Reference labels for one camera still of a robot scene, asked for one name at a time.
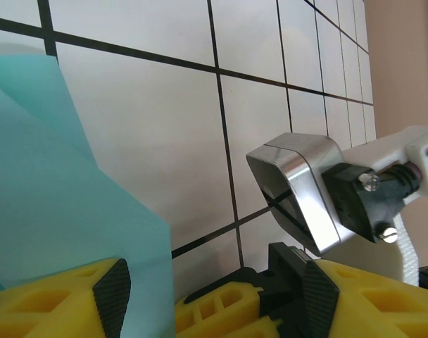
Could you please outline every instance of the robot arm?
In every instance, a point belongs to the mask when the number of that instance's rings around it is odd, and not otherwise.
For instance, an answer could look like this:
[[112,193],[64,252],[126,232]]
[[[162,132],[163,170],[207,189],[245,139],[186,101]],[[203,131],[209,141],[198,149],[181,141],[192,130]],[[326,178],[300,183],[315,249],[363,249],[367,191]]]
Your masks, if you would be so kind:
[[328,137],[286,133],[247,161],[279,225],[316,256],[417,285],[400,212],[428,197],[428,127],[344,152]]

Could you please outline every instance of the reflective metal surface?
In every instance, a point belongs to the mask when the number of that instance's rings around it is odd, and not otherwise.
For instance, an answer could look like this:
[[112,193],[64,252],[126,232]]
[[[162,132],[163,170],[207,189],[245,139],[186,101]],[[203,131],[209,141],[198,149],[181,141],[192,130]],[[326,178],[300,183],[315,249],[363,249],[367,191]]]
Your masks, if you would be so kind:
[[342,161],[332,139],[285,133],[247,161],[279,225],[316,256],[353,235],[339,222],[321,176]]

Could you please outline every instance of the black plastic mount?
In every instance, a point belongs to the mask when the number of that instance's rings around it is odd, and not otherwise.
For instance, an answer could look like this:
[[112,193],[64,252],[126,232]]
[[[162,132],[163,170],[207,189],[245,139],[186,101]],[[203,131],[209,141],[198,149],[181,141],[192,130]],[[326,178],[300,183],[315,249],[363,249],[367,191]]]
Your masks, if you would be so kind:
[[328,338],[340,290],[315,261],[306,265],[303,288],[311,337]]
[[123,258],[115,262],[92,288],[106,338],[120,337],[130,300],[130,290],[130,272]]
[[[359,180],[362,174],[376,175],[379,186],[367,191]],[[381,227],[390,225],[405,206],[404,198],[420,187],[420,177],[409,165],[396,164],[376,173],[359,165],[339,163],[322,178],[341,223],[371,242],[379,240]]]

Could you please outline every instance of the tile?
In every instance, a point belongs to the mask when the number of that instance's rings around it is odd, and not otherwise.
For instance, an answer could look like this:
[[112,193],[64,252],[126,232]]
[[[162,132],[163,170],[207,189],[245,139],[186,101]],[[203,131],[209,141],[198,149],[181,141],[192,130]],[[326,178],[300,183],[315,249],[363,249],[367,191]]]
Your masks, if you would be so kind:
[[315,6],[319,11],[324,13],[331,21],[339,24],[338,6],[336,0],[316,1]]
[[339,27],[356,41],[353,0],[338,0]]
[[328,135],[336,141],[341,150],[351,148],[347,101],[325,97],[325,108],[327,110]]
[[175,300],[189,296],[240,268],[236,230],[173,259]]
[[292,131],[302,134],[327,134],[322,95],[289,90]]
[[40,27],[37,0],[0,0],[0,18]]
[[275,0],[213,0],[219,66],[284,82]]
[[317,14],[319,30],[320,61],[326,93],[345,96],[344,68],[342,66],[341,36],[321,15]]
[[364,105],[364,123],[366,127],[366,140],[368,142],[374,141],[377,139],[377,132],[375,131],[375,116],[374,116],[374,107]]
[[362,0],[353,0],[355,9],[355,26],[356,26],[356,38],[358,43],[366,51],[369,50],[367,45],[367,30],[366,30],[366,14],[364,2]]
[[370,80],[369,54],[358,48],[358,57],[360,61],[361,88],[363,91],[363,101],[373,103],[372,83]]
[[268,268],[269,244],[284,242],[288,246],[303,246],[285,232],[273,218],[271,212],[247,222],[241,231],[244,265],[260,272]]
[[360,66],[358,62],[358,47],[348,37],[341,33],[342,55],[344,57],[344,72],[346,75],[347,97],[363,100],[361,96]]
[[348,118],[350,119],[352,146],[359,146],[366,143],[363,105],[348,102]]
[[59,32],[214,64],[205,1],[49,1]]
[[174,249],[233,221],[214,74],[65,44],[58,55],[100,169],[170,224]]
[[267,206],[246,154],[290,132],[285,88],[222,76],[222,88],[239,218]]
[[8,54],[45,54],[44,40],[0,30],[0,56]]
[[314,9],[301,0],[279,1],[287,82],[322,91]]

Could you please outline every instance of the yellow plastic part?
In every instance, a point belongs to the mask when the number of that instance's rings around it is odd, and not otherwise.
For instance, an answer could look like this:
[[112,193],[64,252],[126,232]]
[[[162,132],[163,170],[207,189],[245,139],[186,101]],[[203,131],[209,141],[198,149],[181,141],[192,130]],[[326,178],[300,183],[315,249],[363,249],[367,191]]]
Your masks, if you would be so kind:
[[191,303],[182,299],[175,305],[177,338],[278,337],[281,321],[259,318],[258,292],[262,290],[229,282]]
[[331,338],[428,338],[428,290],[330,261],[317,264],[341,291]]
[[104,338],[92,287],[117,261],[0,292],[0,338]]

